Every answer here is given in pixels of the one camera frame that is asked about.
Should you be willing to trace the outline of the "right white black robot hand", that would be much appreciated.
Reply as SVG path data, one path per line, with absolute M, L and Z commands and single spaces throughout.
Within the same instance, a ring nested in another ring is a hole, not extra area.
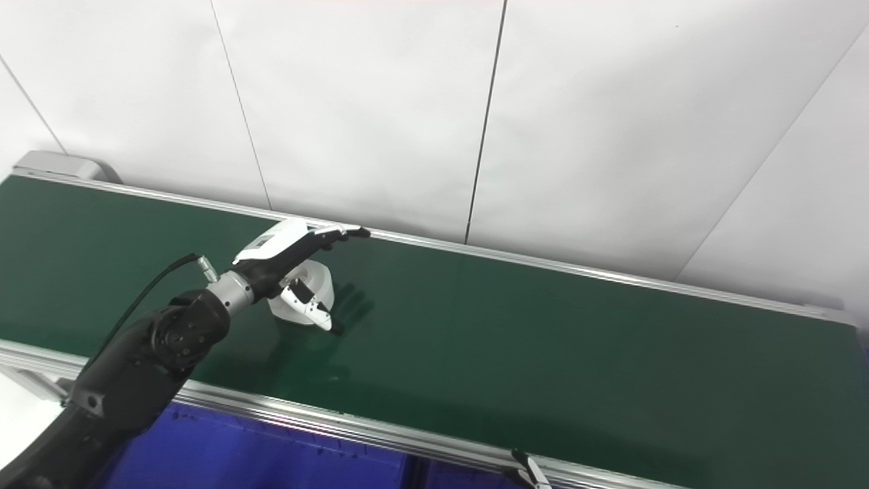
M 546 474 L 527 452 L 513 448 L 510 450 L 510 455 L 518 467 L 511 467 L 504 471 L 507 479 L 523 488 L 553 488 Z

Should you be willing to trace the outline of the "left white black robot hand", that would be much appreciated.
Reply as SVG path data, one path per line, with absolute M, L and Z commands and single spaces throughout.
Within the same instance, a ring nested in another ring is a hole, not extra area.
M 336 242 L 370 235 L 360 225 L 312 228 L 302 219 L 285 219 L 239 251 L 231 270 L 247 282 L 254 301 L 267 300 L 277 319 L 341 336 L 344 328 L 331 312 L 335 303 L 332 273 L 312 257 L 317 251 L 331 250 Z

